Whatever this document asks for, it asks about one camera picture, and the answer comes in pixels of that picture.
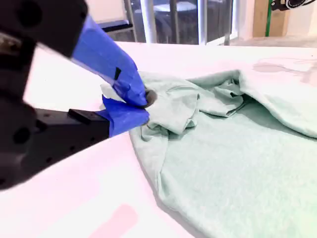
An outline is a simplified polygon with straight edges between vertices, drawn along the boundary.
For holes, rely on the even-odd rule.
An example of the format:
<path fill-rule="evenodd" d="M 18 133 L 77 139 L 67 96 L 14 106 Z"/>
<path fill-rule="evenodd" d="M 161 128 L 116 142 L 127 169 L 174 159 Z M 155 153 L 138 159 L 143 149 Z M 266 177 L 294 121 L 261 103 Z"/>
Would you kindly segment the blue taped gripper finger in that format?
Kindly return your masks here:
<path fill-rule="evenodd" d="M 145 109 L 102 97 L 105 109 L 66 112 L 36 109 L 25 120 L 28 146 L 24 165 L 48 167 L 101 141 L 145 124 Z"/>
<path fill-rule="evenodd" d="M 83 0 L 3 0 L 0 37 L 0 88 L 16 98 L 23 97 L 40 43 L 100 76 L 132 106 L 156 100 L 132 58 L 92 19 Z"/>

